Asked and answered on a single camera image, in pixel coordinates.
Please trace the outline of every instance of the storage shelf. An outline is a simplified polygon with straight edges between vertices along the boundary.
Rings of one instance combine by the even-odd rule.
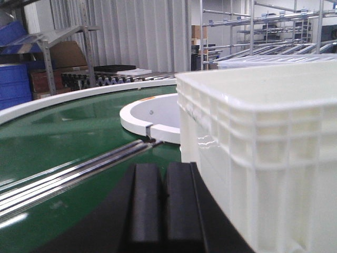
[[[19,8],[38,0],[0,0],[0,8]],[[85,53],[88,65],[88,72],[90,76],[90,86],[96,86],[93,66],[92,47],[90,44],[89,31],[96,31],[100,28],[98,26],[88,26],[85,0],[79,0],[81,17],[83,25],[71,26],[65,29],[53,30],[42,33],[28,34],[20,37],[19,39],[6,44],[0,45],[0,54],[24,54],[43,52],[44,62],[46,67],[48,86],[51,95],[56,95],[54,73],[52,67],[52,60],[50,55],[50,48],[61,42],[62,40],[70,37],[75,33],[82,32],[85,42]]]
[[[97,31],[100,28],[98,26],[89,26],[88,29],[89,31]],[[76,26],[71,26],[69,28],[60,29],[60,30],[52,30],[52,31],[42,32],[42,33],[27,34],[9,44],[6,44],[6,45],[0,44],[0,47],[13,48],[13,50],[3,49],[1,54],[31,53],[32,47],[29,47],[27,45],[39,44],[41,41],[47,41],[47,46],[50,48],[50,47],[55,46],[57,43],[65,40],[66,38],[72,36],[75,33],[83,32],[83,30],[84,30],[83,26],[76,25]]]

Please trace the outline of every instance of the orange label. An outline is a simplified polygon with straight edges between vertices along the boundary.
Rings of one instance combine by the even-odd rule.
[[[146,101],[146,100],[150,100],[150,99],[155,99],[155,96],[150,96],[149,98],[145,98],[145,99],[140,99],[140,101]]]

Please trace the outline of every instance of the roller conveyor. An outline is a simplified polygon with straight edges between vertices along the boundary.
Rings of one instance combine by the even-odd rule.
[[[164,80],[174,78],[173,72],[153,72],[143,75],[117,75],[115,73],[95,71],[96,86],[106,86],[122,83],[132,83],[150,80]],[[81,90],[91,87],[86,71],[62,73],[63,83],[72,90]]]

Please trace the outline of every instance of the metal shelving rack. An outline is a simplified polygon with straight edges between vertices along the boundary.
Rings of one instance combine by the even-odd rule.
[[[0,3],[0,8],[16,9],[37,1],[38,0],[7,0]],[[79,32],[83,33],[84,36],[85,53],[89,71],[90,86],[94,87],[96,84],[94,74],[93,52],[90,44],[89,31],[96,31],[99,30],[100,28],[98,26],[88,26],[85,0],[79,0],[79,5],[81,8],[83,25],[76,25],[66,29],[53,30],[43,33],[28,34],[12,43],[3,46],[8,49],[11,49],[7,50],[11,54],[14,53],[24,54],[29,53],[34,44],[38,45],[38,47],[42,50],[44,55],[44,62],[48,78],[48,86],[51,95],[56,95],[56,88],[54,82],[54,73],[50,55],[50,48],[56,45],[57,43],[61,42],[62,40],[70,37],[71,35]]]
[[[255,0],[250,1],[250,14],[240,14],[240,13],[233,13],[232,12],[232,6],[233,6],[233,0],[231,0],[231,12],[216,12],[216,11],[210,11],[210,10],[205,10],[203,9],[203,0],[200,0],[200,22],[201,26],[209,26],[209,27],[214,27],[214,26],[229,26],[230,27],[230,44],[229,45],[223,45],[223,46],[213,46],[213,47],[204,47],[201,45],[201,59],[203,59],[203,50],[214,50],[218,48],[234,48],[234,47],[243,47],[243,46],[249,46],[248,50],[243,50],[238,53],[231,54],[231,56],[238,56],[238,55],[244,55],[246,56],[247,53],[248,55],[253,55],[253,54],[258,54],[260,51],[266,53],[273,53],[277,50],[279,50],[281,47],[285,48],[284,45],[287,44],[287,46],[293,46],[296,48],[303,48],[301,51],[297,52],[299,54],[301,53],[306,53],[309,52],[313,49],[315,49],[316,54],[320,54],[322,51],[326,50],[331,45],[334,45],[336,43],[335,41],[331,43],[321,43],[321,31],[322,31],[322,20],[323,18],[326,17],[337,17],[337,11],[335,9],[329,10],[329,11],[324,11],[324,1],[328,1],[331,3],[337,3],[337,0],[320,0],[320,9],[319,11],[312,11],[309,12],[307,9],[302,9],[301,12],[297,12],[297,0],[294,0],[294,9],[290,8],[285,8],[282,6],[276,6],[276,5],[271,5],[271,4],[262,4],[259,3]],[[270,8],[275,8],[281,10],[279,15],[273,15],[273,16],[262,16],[262,17],[254,17],[255,13],[255,5],[260,5],[260,6],[266,6]],[[285,11],[290,11],[292,14],[286,14]],[[223,20],[223,21],[218,21],[218,22],[209,22],[209,23],[203,23],[203,13],[204,12],[209,12],[209,13],[215,13],[215,14],[223,14],[223,15],[236,15],[236,16],[243,16],[247,18],[243,19],[237,19],[237,20]],[[316,43],[303,43],[299,40],[295,39],[295,32],[296,32],[296,22],[299,21],[309,21],[311,19],[317,18],[318,19],[318,32],[317,32],[317,42]],[[276,43],[266,43],[264,45],[257,45],[254,40],[254,34],[255,34],[255,29],[254,25],[256,24],[268,24],[270,22],[288,22],[292,21],[293,22],[293,27],[292,27],[292,39],[291,41],[279,41]],[[250,25],[250,31],[247,31],[247,33],[250,35],[250,40],[249,43],[237,43],[233,44],[233,26],[243,26],[243,25]],[[287,52],[285,54],[293,52],[292,49],[286,50]],[[209,64],[213,62],[209,61],[202,61],[201,63],[201,69],[204,69],[204,64]]]

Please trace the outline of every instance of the metal shelf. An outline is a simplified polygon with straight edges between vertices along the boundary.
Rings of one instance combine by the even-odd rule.
[[[0,8],[10,7],[14,9],[23,7],[27,4],[37,1],[38,0],[5,0],[5,1],[0,0]],[[96,31],[99,30],[100,28],[98,26],[88,26],[85,0],[79,0],[79,6],[81,10],[83,25],[76,25],[65,29],[53,30],[43,33],[28,34],[22,36],[21,38],[9,44],[0,45],[1,54],[24,54],[24,53],[39,52],[38,50],[41,49],[44,56],[48,86],[51,95],[56,95],[56,88],[55,88],[52,60],[49,50],[57,43],[79,32],[83,33],[84,37],[85,54],[88,65],[90,86],[94,87],[96,84],[89,31]]]
[[[328,2],[332,3],[337,3],[337,0],[326,0]],[[262,53],[275,53],[275,51],[281,49],[278,45],[281,44],[288,44],[287,47],[291,47],[290,49],[287,49],[284,51],[284,53],[299,53],[302,54],[304,51],[309,52],[311,50],[315,49],[315,52],[317,54],[320,54],[324,51],[327,50],[327,48],[330,48],[331,46],[335,45],[335,42],[329,42],[329,44],[324,44],[321,42],[321,29],[322,29],[322,20],[323,18],[328,18],[328,17],[337,17],[337,9],[332,9],[332,10],[327,10],[324,11],[324,0],[319,0],[320,2],[320,8],[319,11],[308,11],[307,9],[303,8],[299,12],[296,11],[296,6],[297,6],[297,0],[294,0],[294,8],[284,8],[281,6],[275,6],[275,5],[270,5],[270,4],[261,4],[258,3],[255,0],[250,0],[250,13],[249,14],[244,14],[241,16],[246,16],[248,18],[238,18],[236,20],[222,20],[222,21],[209,21],[208,23],[203,23],[202,20],[202,0],[200,0],[200,8],[201,8],[201,26],[203,27],[215,27],[215,26],[229,26],[230,27],[230,44],[229,45],[223,45],[223,46],[214,46],[214,47],[205,47],[201,48],[203,49],[216,49],[216,48],[229,48],[232,49],[234,47],[242,47],[242,46],[249,46],[249,49],[243,50],[241,52],[237,53],[231,53],[228,56],[222,57],[220,59],[217,59],[216,61],[219,61],[221,59],[226,59],[226,58],[231,58],[231,57],[241,57],[242,55],[253,55],[253,54],[259,54]],[[261,5],[261,6],[266,6],[270,8],[276,8],[281,10],[279,15],[268,15],[265,14],[261,17],[254,17],[254,7],[255,5]],[[233,15],[233,10],[231,10],[230,13],[226,12],[217,12],[217,11],[209,11],[207,12],[210,13],[218,13],[218,14],[231,14]],[[311,40],[311,36],[309,36],[309,32],[311,31],[311,25],[309,24],[309,20],[317,18],[318,19],[318,35],[317,35],[317,43],[315,44],[305,44],[308,43]],[[271,24],[271,23],[284,23],[284,22],[293,22],[292,27],[280,27],[280,28],[269,28],[267,27],[266,29],[254,29],[254,25],[257,24]],[[250,40],[249,41],[238,41],[237,44],[233,44],[232,40],[232,32],[233,32],[233,26],[245,26],[245,25],[250,25],[250,31],[248,30],[242,30],[238,31],[238,33],[243,33],[243,34],[249,34],[250,35]],[[285,39],[285,40],[254,40],[254,35],[255,34],[260,34],[260,35],[268,35],[268,34],[279,34],[279,33],[292,33],[293,36],[291,39]],[[261,51],[261,46],[265,46],[265,50]],[[202,62],[201,69],[203,69],[203,64],[207,64],[209,62]]]
[[[97,31],[100,28],[98,26],[89,26],[88,27],[89,31]],[[53,47],[57,43],[65,40],[66,38],[72,36],[75,33],[83,32],[84,27],[81,25],[76,25],[76,26],[71,26],[69,28],[65,29],[60,29],[60,30],[52,30],[48,32],[43,32],[43,33],[35,33],[35,34],[27,34],[25,36],[22,36],[21,38],[6,44],[6,45],[1,45],[0,44],[0,54],[25,54],[25,53],[30,53],[31,52],[31,47],[28,45],[31,44],[32,46],[34,44],[40,44],[41,41],[47,41],[47,46]],[[6,47],[12,47],[13,50],[6,50],[3,48]]]

